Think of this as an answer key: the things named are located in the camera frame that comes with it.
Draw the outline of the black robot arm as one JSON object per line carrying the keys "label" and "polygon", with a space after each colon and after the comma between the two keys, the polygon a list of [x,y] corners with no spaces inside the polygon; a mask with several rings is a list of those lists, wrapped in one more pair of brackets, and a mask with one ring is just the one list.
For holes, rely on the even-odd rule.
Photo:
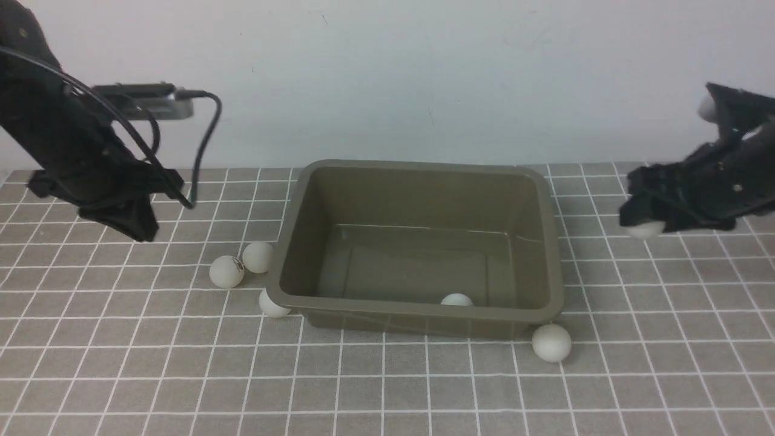
{"label": "black robot arm", "polygon": [[118,138],[107,110],[75,95],[30,9],[3,1],[1,14],[1,122],[41,166],[28,189],[130,239],[153,241],[159,226],[151,196],[167,191],[160,171]]}
{"label": "black robot arm", "polygon": [[732,231],[741,217],[773,212],[773,123],[703,144],[682,161],[639,167],[627,182],[622,227]]}

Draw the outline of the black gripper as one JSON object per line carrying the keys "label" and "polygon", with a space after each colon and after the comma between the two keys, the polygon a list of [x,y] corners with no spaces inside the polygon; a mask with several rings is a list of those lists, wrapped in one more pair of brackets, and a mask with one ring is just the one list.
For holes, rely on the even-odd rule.
{"label": "black gripper", "polygon": [[138,242],[154,241],[159,230],[150,196],[183,187],[178,171],[130,157],[116,144],[30,136],[27,152],[41,166],[27,182],[34,196],[68,202],[81,218]]}
{"label": "black gripper", "polygon": [[767,148],[703,145],[683,161],[639,167],[627,182],[621,228],[663,221],[665,234],[732,231],[740,218],[767,213]]}

